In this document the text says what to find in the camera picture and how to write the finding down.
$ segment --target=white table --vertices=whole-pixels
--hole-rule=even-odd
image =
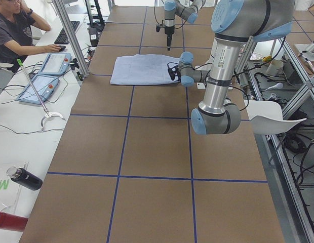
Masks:
[[[80,26],[76,31],[76,37],[81,46],[81,49],[90,45],[89,34],[87,32],[87,24],[84,23],[84,14],[70,14],[70,20],[80,21]],[[46,32],[37,46],[43,46],[52,44],[58,36],[62,24],[57,17],[52,24],[52,30]],[[70,45],[66,45],[66,52],[71,53],[74,58],[73,51]],[[29,56],[24,66],[33,65],[39,61],[44,61],[47,54],[39,54]],[[60,78],[60,84],[56,88],[53,95],[50,97],[51,101],[55,101],[68,82],[68,87],[65,89],[64,94],[58,99],[56,103],[50,104],[46,102],[46,106],[49,111],[55,111],[61,113],[66,120],[70,115],[71,107],[73,106],[77,94],[80,90],[80,86],[77,83],[74,74],[70,71],[63,78]],[[19,72],[13,76],[9,85],[27,85],[27,79],[23,72]],[[12,94],[19,94],[22,90],[10,90]],[[0,104],[15,100],[16,97],[8,95],[6,92],[2,92],[0,95]],[[44,116],[42,106],[28,105],[14,101],[8,104],[0,105],[0,124],[9,127],[17,132],[32,132],[41,130],[41,119]],[[67,121],[62,120],[59,117],[46,119],[45,130],[50,129],[63,129]],[[37,175],[41,179],[44,179],[51,163],[52,157],[55,153],[57,145],[59,143],[62,131],[35,133],[28,135],[17,135],[13,132],[0,127],[0,164],[17,163],[23,164],[28,162],[27,170]],[[38,195],[38,191],[31,191],[25,187],[21,187],[21,193],[17,202],[15,214],[23,217],[29,217],[35,200]],[[22,233],[7,231],[0,229],[0,242],[1,243],[16,243],[19,241]]]

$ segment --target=green tip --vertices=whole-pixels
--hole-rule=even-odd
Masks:
[[[17,63],[22,67],[23,66],[23,63],[21,61],[21,59],[17,59]]]

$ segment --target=black keyboard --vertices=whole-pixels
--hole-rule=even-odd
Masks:
[[[71,20],[71,25],[72,25],[74,31],[77,30],[77,27],[79,26],[79,24],[80,24],[79,21]],[[62,28],[58,37],[55,40],[55,44],[61,45],[61,44],[68,44],[68,43],[69,43],[68,37],[66,35],[64,28]]]

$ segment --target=black t-shirt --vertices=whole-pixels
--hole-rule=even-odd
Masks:
[[[20,11],[19,14],[14,14],[13,16],[16,23],[7,20],[0,13],[0,61],[14,64],[11,70],[16,72],[19,68],[17,59],[20,58],[24,61],[26,56],[17,55],[4,46],[4,44],[15,40],[21,46],[32,46],[32,31],[30,26],[35,20],[24,11]]]

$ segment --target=black bottle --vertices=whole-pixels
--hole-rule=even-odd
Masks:
[[[42,186],[42,180],[40,178],[23,168],[10,167],[6,173],[11,177],[12,181],[25,186],[32,191],[36,191]]]

